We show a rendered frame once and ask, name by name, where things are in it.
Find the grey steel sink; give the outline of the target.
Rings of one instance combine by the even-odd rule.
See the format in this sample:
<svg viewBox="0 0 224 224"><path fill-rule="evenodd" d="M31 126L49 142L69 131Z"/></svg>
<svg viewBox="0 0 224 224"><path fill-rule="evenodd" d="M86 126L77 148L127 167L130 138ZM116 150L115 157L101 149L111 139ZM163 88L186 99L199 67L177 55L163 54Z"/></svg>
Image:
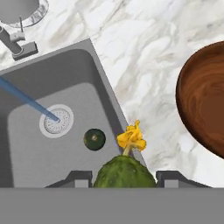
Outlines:
<svg viewBox="0 0 224 224"><path fill-rule="evenodd" d="M127 122L90 40L3 70L4 79L49 108L64 104L74 114L62 137L44 136L41 114L0 88L0 187L44 188L70 171L97 173L121 153L116 136ZM104 146L89 150L83 138L102 130Z"/></svg>

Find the grey metal bowl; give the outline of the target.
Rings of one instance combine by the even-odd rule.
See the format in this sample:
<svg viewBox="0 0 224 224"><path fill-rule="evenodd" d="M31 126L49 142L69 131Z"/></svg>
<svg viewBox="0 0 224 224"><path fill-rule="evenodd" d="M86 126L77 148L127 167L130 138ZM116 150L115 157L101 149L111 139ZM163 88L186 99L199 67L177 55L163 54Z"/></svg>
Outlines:
<svg viewBox="0 0 224 224"><path fill-rule="evenodd" d="M40 22L49 10L48 0L0 0L0 22L13 28Z"/></svg>

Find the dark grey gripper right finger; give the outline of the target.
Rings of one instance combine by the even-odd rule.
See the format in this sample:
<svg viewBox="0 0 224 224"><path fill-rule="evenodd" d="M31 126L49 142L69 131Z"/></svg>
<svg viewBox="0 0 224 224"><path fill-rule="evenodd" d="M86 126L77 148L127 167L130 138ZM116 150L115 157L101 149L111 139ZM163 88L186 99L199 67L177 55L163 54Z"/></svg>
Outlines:
<svg viewBox="0 0 224 224"><path fill-rule="evenodd" d="M157 187L160 188L208 188L208 185L203 185L196 181L190 180L183 176L179 171L157 171L156 178Z"/></svg>

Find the green cucumber with yellow flower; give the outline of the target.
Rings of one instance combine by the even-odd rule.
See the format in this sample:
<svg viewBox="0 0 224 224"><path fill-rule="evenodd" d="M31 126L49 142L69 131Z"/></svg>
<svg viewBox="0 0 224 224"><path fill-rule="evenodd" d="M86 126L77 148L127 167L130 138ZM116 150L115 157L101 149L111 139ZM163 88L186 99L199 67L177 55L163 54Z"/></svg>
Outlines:
<svg viewBox="0 0 224 224"><path fill-rule="evenodd" d="M94 188L147 188L155 187L156 180L145 165L130 155L133 150L143 151L146 141L140 129L140 121L129 125L117 136L122 154L113 157L98 171Z"/></svg>

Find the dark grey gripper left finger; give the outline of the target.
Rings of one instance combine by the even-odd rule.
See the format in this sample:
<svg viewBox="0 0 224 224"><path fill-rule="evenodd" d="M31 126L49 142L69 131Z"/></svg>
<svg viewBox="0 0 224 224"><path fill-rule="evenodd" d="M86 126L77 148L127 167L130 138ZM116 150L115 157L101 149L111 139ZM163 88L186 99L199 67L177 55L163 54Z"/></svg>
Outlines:
<svg viewBox="0 0 224 224"><path fill-rule="evenodd" d="M48 185L47 188L91 188L93 173L91 171L70 171L65 179Z"/></svg>

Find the grey sink faucet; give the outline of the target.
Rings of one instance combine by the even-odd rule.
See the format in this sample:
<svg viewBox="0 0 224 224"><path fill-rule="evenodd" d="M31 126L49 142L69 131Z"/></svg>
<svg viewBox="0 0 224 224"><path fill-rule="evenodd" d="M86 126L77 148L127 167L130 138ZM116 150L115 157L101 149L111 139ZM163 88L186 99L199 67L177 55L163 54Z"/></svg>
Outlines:
<svg viewBox="0 0 224 224"><path fill-rule="evenodd" d="M0 41L10 50L11 56L15 61L27 58L39 52L35 41L20 45L19 41L25 41L24 27L22 18L19 18L20 31L9 34L0 25Z"/></svg>

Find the brown wooden bowl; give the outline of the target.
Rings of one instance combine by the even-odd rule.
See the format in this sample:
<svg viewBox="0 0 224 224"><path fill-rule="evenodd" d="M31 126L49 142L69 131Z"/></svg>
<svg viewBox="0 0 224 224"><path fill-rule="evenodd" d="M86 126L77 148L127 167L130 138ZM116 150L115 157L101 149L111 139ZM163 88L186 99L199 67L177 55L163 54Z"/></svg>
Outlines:
<svg viewBox="0 0 224 224"><path fill-rule="evenodd" d="M224 41L206 45L181 68L176 105L190 134L224 159Z"/></svg>

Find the blue water stream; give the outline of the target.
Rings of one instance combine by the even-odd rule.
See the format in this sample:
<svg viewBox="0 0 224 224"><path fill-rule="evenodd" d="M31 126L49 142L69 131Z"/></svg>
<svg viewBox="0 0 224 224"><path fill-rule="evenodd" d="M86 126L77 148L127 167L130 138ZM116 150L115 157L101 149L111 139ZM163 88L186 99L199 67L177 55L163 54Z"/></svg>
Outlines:
<svg viewBox="0 0 224 224"><path fill-rule="evenodd" d="M34 99L32 99L29 95L25 94L23 91L9 83L7 80L0 78L0 87L6 90L7 92L11 93L12 95L15 95L17 98L19 98L21 101L29 104L31 107L36 109L41 114L49 117L55 122L59 122L60 119L54 115L51 111L49 111L47 108L43 107L41 104L36 102Z"/></svg>

